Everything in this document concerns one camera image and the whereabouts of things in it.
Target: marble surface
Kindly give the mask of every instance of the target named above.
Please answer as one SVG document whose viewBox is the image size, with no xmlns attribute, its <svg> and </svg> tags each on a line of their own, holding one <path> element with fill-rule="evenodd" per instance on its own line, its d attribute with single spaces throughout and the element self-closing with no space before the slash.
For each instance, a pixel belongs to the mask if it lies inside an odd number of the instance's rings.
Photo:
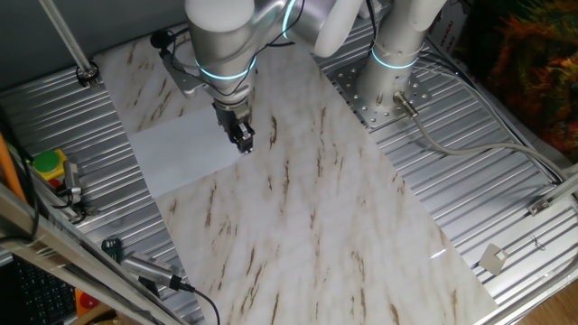
<svg viewBox="0 0 578 325">
<path fill-rule="evenodd" d="M 217 124 L 213 107 L 133 134 L 129 141 L 153 198 L 228 167 L 241 157 Z"/>
<path fill-rule="evenodd" d="M 145 79 L 120 78 L 122 87 L 150 86 L 141 97 L 163 100 L 157 66 Z M 256 66 L 254 152 L 156 199 L 191 284 L 219 306 L 221 323 L 472 324 L 494 311 L 309 54 L 269 49 Z M 182 102 L 167 85 L 165 105 L 177 112 Z M 115 105 L 133 94 L 115 94 Z M 151 108 L 138 105 L 131 119 L 150 119 Z"/>
<path fill-rule="evenodd" d="M 183 41 L 187 34 L 178 37 L 177 42 Z M 183 51 L 191 51 L 191 46 L 183 46 L 177 53 L 182 55 Z M 129 137 L 210 107 L 213 102 L 205 91 L 195 91 L 189 99 L 184 97 L 164 67 L 158 50 L 151 46 L 150 36 L 105 51 L 94 60 Z"/>
</svg>

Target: metal rod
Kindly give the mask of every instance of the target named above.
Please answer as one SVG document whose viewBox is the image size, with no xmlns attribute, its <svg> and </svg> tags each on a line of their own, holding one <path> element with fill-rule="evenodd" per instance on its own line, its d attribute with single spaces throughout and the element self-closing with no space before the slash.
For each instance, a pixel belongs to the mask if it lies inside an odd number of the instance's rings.
<svg viewBox="0 0 578 325">
<path fill-rule="evenodd" d="M 39 0 L 39 2 L 42 8 L 44 9 L 44 12 L 51 19 L 54 28 L 56 28 L 56 31 L 61 36 L 62 41 L 69 49 L 72 58 L 74 58 L 80 70 L 84 73 L 90 73 L 93 69 L 90 66 L 89 59 L 87 59 L 86 55 L 84 55 L 84 52 L 80 48 L 79 43 L 76 42 L 74 35 L 72 35 L 69 26 L 66 24 L 66 22 L 64 22 L 61 12 L 54 4 L 54 1 Z"/>
</svg>

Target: mounting plate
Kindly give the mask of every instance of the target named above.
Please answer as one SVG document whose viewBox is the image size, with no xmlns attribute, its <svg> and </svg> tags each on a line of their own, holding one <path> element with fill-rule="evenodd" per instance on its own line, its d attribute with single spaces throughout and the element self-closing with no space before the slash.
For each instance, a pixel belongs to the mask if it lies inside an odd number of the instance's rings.
<svg viewBox="0 0 578 325">
<path fill-rule="evenodd" d="M 359 118 L 361 124 L 374 129 L 393 121 L 403 115 L 404 111 L 401 107 L 396 107 L 395 109 L 371 108 L 368 101 L 359 96 L 357 90 L 358 77 L 363 68 L 365 68 L 367 61 L 368 59 L 360 60 L 333 71 L 331 83 L 345 99 L 353 113 Z M 408 83 L 410 94 L 406 94 L 406 97 L 416 109 L 430 102 L 431 95 L 429 91 L 414 73 L 409 77 Z"/>
</svg>

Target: cable connector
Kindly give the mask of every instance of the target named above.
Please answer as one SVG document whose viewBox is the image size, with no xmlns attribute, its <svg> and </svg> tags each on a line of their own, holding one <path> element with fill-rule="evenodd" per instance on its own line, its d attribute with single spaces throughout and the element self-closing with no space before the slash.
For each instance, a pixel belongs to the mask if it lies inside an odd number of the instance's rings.
<svg viewBox="0 0 578 325">
<path fill-rule="evenodd" d="M 394 102 L 404 108 L 409 119 L 413 120 L 414 117 L 419 115 L 417 110 L 415 110 L 415 107 L 407 100 L 407 98 L 404 96 L 404 93 L 401 91 L 397 91 L 394 94 Z"/>
</svg>

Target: orange object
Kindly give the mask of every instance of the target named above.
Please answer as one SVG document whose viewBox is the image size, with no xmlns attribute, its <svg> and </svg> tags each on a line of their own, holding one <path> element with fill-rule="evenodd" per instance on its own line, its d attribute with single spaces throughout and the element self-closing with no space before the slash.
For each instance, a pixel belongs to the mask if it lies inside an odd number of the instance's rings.
<svg viewBox="0 0 578 325">
<path fill-rule="evenodd" d="M 74 289 L 74 298 L 76 314 L 79 318 L 100 304 L 98 300 L 76 288 Z"/>
<path fill-rule="evenodd" d="M 20 186 L 20 181 L 18 180 L 18 174 L 16 174 L 16 169 L 14 168 L 14 162 L 12 161 L 12 157 L 10 156 L 10 152 L 8 151 L 8 147 L 6 147 L 2 135 L 0 135 L 0 163 L 4 169 L 10 190 L 12 190 L 18 198 L 26 202 L 26 197 L 24 196 L 22 186 Z"/>
</svg>

